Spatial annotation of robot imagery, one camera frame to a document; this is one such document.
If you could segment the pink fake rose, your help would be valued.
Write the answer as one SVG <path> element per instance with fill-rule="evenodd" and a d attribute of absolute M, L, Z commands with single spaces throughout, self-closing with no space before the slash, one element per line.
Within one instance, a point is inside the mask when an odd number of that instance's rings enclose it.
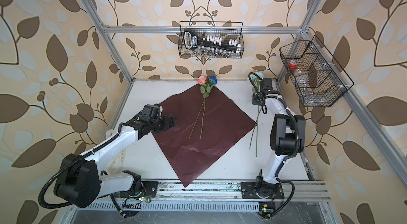
<path fill-rule="evenodd" d="M 203 132 L 203 125 L 204 125 L 204 115 L 205 115 L 205 108 L 206 108 L 206 98 L 207 98 L 207 83 L 208 83 L 208 78 L 206 76 L 200 76 L 197 80 L 198 84 L 200 85 L 200 92 L 203 96 L 203 103 L 202 103 L 202 117 L 201 117 L 201 131 L 200 131 L 200 138 L 202 138 L 202 132 Z"/>

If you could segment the light blue fake rose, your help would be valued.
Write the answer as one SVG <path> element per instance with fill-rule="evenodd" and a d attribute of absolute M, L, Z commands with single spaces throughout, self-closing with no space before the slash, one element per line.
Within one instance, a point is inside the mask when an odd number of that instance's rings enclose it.
<path fill-rule="evenodd" d="M 248 81 L 249 83 L 252 85 L 252 99 L 256 100 L 259 96 L 260 96 L 260 90 L 261 90 L 261 82 L 264 79 L 264 75 L 259 72 L 250 72 L 248 75 Z M 260 115 L 260 111 L 261 111 L 261 107 L 258 107 L 258 111 L 257 111 L 257 116 L 256 116 L 256 126 L 253 129 L 252 135 L 251 135 L 251 140 L 250 140 L 250 145 L 249 145 L 249 149 L 251 149 L 252 146 L 252 141 L 253 138 L 255 136 L 255 156 L 258 156 L 258 124 L 259 124 L 259 115 Z"/>

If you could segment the dark red wrapping paper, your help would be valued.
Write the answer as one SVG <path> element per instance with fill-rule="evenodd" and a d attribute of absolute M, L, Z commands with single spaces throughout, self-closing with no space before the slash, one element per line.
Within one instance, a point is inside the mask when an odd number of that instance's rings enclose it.
<path fill-rule="evenodd" d="M 221 158 L 256 125 L 217 87 L 204 98 L 195 85 L 160 103 L 176 126 L 154 138 L 184 187 Z"/>

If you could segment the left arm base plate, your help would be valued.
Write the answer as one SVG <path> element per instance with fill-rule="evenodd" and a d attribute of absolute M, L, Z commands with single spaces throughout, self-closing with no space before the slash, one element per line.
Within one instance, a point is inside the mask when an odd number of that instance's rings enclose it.
<path fill-rule="evenodd" d="M 125 192 L 120 192 L 121 198 L 154 198 L 158 192 L 158 181 L 136 181 Z"/>

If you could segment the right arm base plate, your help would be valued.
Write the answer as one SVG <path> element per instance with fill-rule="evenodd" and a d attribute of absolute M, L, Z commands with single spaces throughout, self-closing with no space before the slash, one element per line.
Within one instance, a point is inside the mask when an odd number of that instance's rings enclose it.
<path fill-rule="evenodd" d="M 256 184 L 256 182 L 242 182 L 240 189 L 243 199 L 282 200 L 285 198 L 281 183 L 269 184 L 263 182 Z"/>

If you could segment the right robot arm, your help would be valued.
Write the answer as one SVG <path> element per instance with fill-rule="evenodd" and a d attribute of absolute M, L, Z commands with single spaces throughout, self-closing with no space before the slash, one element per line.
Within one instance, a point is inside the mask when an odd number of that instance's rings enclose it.
<path fill-rule="evenodd" d="M 294 182 L 280 178 L 280 174 L 288 162 L 303 150 L 302 140 L 305 127 L 300 125 L 303 117 L 295 115 L 287 106 L 282 96 L 262 92 L 253 93 L 252 103 L 268 107 L 273 113 L 270 134 L 270 147 L 274 156 L 270 157 L 266 170 L 261 170 L 255 180 L 255 194 L 261 199 L 275 199 L 277 192 L 283 190 L 283 184 L 291 186 L 288 199 L 279 207 L 266 206 L 259 210 L 264 219 L 272 219 L 291 201 L 295 193 Z"/>

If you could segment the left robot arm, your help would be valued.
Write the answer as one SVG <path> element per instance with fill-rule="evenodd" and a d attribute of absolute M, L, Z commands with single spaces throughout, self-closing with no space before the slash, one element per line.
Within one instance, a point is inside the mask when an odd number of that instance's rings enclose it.
<path fill-rule="evenodd" d="M 159 134 L 176 126 L 175 117 L 165 115 L 155 119 L 135 116 L 121 123 L 119 129 L 102 143 L 79 155 L 69 154 L 39 192 L 38 203 L 45 209 L 71 205 L 90 206 L 96 199 L 117 192 L 132 192 L 140 176 L 131 171 L 108 174 L 104 167 L 120 152 L 149 133 Z"/>

